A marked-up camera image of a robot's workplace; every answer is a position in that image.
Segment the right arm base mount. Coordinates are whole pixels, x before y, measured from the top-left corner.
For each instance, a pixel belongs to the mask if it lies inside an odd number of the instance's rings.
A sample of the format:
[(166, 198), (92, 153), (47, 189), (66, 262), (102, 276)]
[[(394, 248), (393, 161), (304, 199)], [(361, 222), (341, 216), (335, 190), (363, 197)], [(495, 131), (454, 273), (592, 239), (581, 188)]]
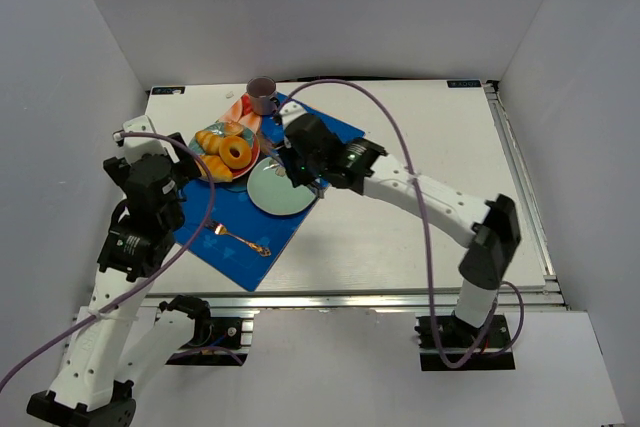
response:
[[(475, 341), (470, 332), (456, 329), (451, 316), (436, 318), (441, 342), (449, 360), (458, 362)], [(419, 346), (420, 367), (423, 372), (444, 372), (448, 367), (442, 362), (431, 331), (430, 317), (417, 318), (414, 330)], [(488, 333), (473, 355), (458, 371), (512, 371), (516, 369), (512, 352), (512, 336), (504, 315), (495, 315)]]

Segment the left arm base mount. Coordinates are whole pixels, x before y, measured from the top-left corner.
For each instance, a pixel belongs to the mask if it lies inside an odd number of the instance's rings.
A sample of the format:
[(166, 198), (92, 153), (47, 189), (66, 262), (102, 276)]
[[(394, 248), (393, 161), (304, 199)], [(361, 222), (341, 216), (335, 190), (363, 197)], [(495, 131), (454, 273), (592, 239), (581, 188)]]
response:
[(178, 348), (166, 362), (170, 366), (240, 367), (252, 342), (252, 312), (223, 313), (213, 310), (194, 337)]

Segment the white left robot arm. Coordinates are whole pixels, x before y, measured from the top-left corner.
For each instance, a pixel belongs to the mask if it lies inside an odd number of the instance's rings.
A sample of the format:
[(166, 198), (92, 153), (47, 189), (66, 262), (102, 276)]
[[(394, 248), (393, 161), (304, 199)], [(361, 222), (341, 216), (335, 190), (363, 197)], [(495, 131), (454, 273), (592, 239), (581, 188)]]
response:
[(98, 256), (87, 314), (56, 337), (71, 341), (64, 364), (26, 407), (28, 415), (54, 426), (130, 425), (137, 394), (210, 318), (205, 301), (178, 296), (162, 304), (148, 334), (125, 347), (153, 282), (178, 259), (170, 251), (186, 222), (183, 190), (204, 164), (179, 133), (122, 130), (116, 138), (122, 154), (103, 168), (124, 197)]

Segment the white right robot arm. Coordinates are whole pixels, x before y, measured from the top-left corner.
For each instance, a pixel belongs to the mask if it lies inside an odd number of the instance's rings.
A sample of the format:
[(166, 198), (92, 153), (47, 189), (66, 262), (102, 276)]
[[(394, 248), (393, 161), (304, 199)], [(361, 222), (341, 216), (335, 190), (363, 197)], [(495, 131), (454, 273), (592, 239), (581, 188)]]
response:
[(279, 157), (293, 186), (323, 181), (425, 216), (465, 248), (452, 324), (463, 333), (479, 332), (521, 242), (514, 201), (503, 194), (484, 200), (412, 174), (382, 146), (363, 137), (343, 142), (301, 107), (286, 106), (280, 117), (284, 145)]

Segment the long bread roll front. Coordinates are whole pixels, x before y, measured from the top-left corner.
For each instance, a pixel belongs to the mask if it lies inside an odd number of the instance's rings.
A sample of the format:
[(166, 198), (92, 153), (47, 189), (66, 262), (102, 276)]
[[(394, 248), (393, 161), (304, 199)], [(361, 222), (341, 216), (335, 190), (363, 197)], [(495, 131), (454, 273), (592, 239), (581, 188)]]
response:
[(206, 171), (209, 171), (216, 183), (229, 183), (233, 181), (233, 173), (231, 169), (218, 155), (201, 155), (200, 159), (206, 166), (206, 168), (199, 166), (201, 180), (208, 180)]

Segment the metal tongs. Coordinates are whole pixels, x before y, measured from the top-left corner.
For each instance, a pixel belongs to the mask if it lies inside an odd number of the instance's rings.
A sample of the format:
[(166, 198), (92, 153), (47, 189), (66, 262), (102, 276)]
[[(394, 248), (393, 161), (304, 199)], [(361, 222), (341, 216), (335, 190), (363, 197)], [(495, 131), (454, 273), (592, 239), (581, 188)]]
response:
[[(286, 171), (285, 163), (279, 156), (279, 153), (276, 148), (272, 148), (269, 146), (262, 147), (261, 152), (264, 155), (270, 157), (276, 163), (275, 169), (279, 174), (282, 174), (287, 178), (290, 177), (290, 175)], [(317, 198), (322, 199), (324, 197), (324, 188), (318, 182), (312, 181), (308, 183), (303, 183), (303, 186), (306, 187)]]

